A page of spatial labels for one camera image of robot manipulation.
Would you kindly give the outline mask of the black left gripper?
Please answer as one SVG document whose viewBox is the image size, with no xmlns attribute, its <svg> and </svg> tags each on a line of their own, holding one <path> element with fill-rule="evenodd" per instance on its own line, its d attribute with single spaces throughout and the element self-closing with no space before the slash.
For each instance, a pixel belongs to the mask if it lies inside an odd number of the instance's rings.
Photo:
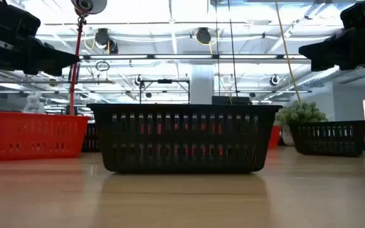
<svg viewBox="0 0 365 228">
<path fill-rule="evenodd" d="M 64 67 L 79 61 L 77 55 L 35 38 L 40 25 L 40 19 L 28 11 L 0 1 L 0 69 L 61 76 Z"/>
</svg>

